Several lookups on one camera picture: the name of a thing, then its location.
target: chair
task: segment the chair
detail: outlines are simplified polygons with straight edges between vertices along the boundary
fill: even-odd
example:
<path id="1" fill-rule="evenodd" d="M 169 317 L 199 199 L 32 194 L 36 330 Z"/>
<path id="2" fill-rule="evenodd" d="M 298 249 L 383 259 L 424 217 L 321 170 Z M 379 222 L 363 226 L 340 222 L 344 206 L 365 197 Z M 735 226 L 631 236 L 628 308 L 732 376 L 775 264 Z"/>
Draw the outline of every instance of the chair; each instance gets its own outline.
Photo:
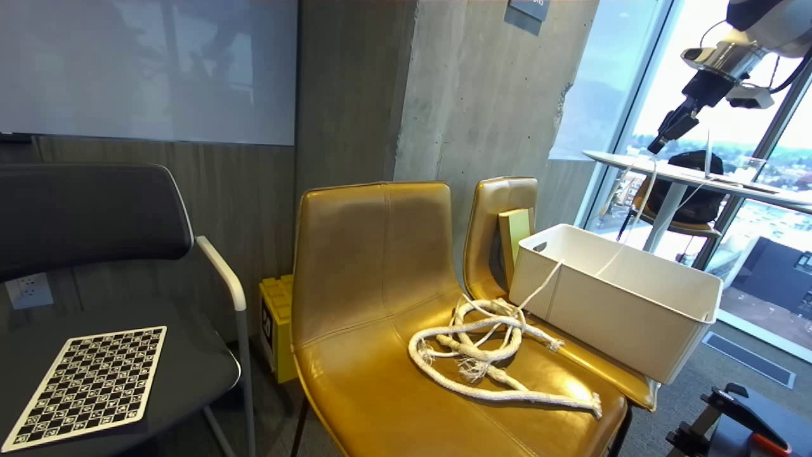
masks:
<path id="1" fill-rule="evenodd" d="M 409 339 L 443 326 L 463 296 L 448 206 L 442 184 L 344 185 L 301 199 L 292 344 L 316 420 L 344 456 L 607 453 L 627 414 L 623 398 L 542 345 L 523 345 L 509 373 L 538 392 L 596 392 L 600 420 L 472 402 L 409 360 Z"/>
<path id="2" fill-rule="evenodd" d="M 76 312 L 64 312 L 56 303 L 53 312 L 10 320 L 10 330 L 0 336 L 0 439 L 6 437 L 65 339 L 168 326 L 150 402 L 136 425 L 31 448 L 20 456 L 117 456 L 199 409 L 222 453 L 234 456 L 208 405 L 239 383 L 242 388 L 246 451 L 255 453 L 242 288 L 213 245 L 206 236 L 193 236 L 179 190 L 164 167 L 1 165 L 0 212 L 13 222 L 0 230 L 1 282 L 51 272 L 76 279 L 69 289 L 84 296 L 85 289 L 77 284 L 84 275 L 104 269 L 110 277 L 123 272 L 142 277 L 162 272 L 157 264 L 195 268 L 193 251 L 199 251 L 213 268 L 208 275 L 217 275 L 222 282 L 239 336 L 236 360 L 198 303 L 157 298 L 157 293 L 155 298 L 128 298 L 127 289 L 109 303 L 84 303 Z"/>
<path id="3" fill-rule="evenodd" d="M 704 150 L 680 152 L 680 155 L 671 155 L 666 164 L 678 167 L 704 170 Z M 722 161 L 718 155 L 709 155 L 709 174 L 714 176 L 722 174 Z M 652 185 L 652 178 L 645 178 L 628 203 L 628 214 L 622 222 L 617 240 L 622 240 L 631 218 L 655 225 L 665 194 L 666 194 L 665 180 L 656 180 Z M 685 235 L 685 236 L 718 240 L 721 232 L 712 230 L 712 222 L 721 212 L 722 199 L 726 194 L 688 188 L 680 203 L 680 212 L 669 222 L 666 232 Z"/>
<path id="4" fill-rule="evenodd" d="M 494 245 L 501 245 L 496 251 L 511 251 L 518 240 L 500 236 L 500 232 L 509 232 L 508 225 L 511 222 L 511 218 L 505 218 L 505 212 L 532 212 L 534 185 L 538 185 L 534 178 L 487 178 L 477 184 L 470 232 L 466 232 L 466 249 L 463 249 L 466 251 L 463 282 L 472 298 L 477 299 L 508 298 L 508 288 L 500 284 L 500 272 L 494 272 L 492 261 L 487 259 L 487 251 L 494 251 Z M 617 393 L 633 407 L 655 409 L 656 386 L 652 381 L 647 381 L 636 371 L 628 371 L 614 364 L 610 358 L 596 354 L 594 348 L 577 344 L 575 336 L 565 336 L 539 320 L 532 320 L 532 326 L 565 341 L 565 345 L 560 348 L 560 355 L 567 358 L 567 364 L 582 365 L 594 383 L 607 383 L 607 388 L 617 388 Z M 619 434 L 614 437 L 610 456 L 619 453 L 628 421 L 631 421 L 631 409 L 627 409 L 627 420 Z"/>

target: metal pole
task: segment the metal pole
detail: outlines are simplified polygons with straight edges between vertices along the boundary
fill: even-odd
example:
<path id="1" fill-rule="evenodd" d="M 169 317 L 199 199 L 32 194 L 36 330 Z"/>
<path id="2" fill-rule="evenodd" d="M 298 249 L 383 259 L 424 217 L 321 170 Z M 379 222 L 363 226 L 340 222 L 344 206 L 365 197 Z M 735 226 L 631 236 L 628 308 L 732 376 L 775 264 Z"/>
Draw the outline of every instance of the metal pole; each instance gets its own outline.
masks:
<path id="1" fill-rule="evenodd" d="M 812 60 L 807 60 L 794 79 L 794 84 L 789 87 L 778 113 L 771 118 L 763 138 L 759 140 L 759 147 L 754 150 L 754 159 L 766 159 L 774 152 L 774 147 L 778 145 L 785 126 L 792 122 L 792 114 L 796 113 L 796 108 L 803 101 L 803 94 L 808 90 L 808 81 L 812 81 Z M 740 206 L 742 206 L 745 199 L 740 197 L 731 197 L 726 209 L 721 212 L 721 217 L 714 218 L 714 230 L 721 235 L 727 235 L 727 230 L 732 226 Z M 709 256 L 714 255 L 718 245 L 721 245 L 722 236 L 718 240 L 708 240 L 699 249 L 699 255 L 695 256 L 693 268 L 695 269 L 708 269 L 709 264 Z"/>

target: whiteboard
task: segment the whiteboard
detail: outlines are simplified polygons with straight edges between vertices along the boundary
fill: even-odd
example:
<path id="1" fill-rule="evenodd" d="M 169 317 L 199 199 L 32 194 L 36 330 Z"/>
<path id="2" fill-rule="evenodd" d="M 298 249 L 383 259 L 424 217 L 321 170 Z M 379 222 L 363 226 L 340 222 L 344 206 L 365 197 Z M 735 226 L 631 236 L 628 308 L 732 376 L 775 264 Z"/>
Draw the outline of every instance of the whiteboard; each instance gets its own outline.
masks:
<path id="1" fill-rule="evenodd" d="M 296 0 L 1 0 L 0 132 L 294 145 Z"/>

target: white box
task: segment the white box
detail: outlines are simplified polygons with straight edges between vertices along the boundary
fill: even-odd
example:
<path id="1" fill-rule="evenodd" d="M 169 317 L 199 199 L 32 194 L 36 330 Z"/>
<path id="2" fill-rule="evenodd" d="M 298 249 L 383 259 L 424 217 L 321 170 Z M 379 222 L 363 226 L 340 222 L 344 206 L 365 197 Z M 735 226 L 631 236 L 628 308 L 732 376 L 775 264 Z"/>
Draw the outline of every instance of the white box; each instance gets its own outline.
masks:
<path id="1" fill-rule="evenodd" d="M 704 272 L 553 226 L 519 241 L 509 303 L 528 299 L 528 312 L 669 383 L 714 322 L 721 288 Z"/>

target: chair armrest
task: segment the chair armrest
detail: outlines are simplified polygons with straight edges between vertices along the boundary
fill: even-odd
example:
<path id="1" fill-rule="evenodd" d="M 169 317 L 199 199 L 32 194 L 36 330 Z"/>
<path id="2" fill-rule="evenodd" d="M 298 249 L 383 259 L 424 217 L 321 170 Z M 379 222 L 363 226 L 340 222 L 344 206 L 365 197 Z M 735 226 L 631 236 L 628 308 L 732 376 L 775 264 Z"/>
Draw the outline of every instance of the chair armrest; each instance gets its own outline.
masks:
<path id="1" fill-rule="evenodd" d="M 242 284 L 239 282 L 234 269 L 226 264 L 220 251 L 206 236 L 195 236 L 195 241 L 198 241 L 199 251 L 206 255 L 206 259 L 209 261 L 209 268 L 220 275 L 222 284 L 228 288 L 234 312 L 246 312 Z"/>

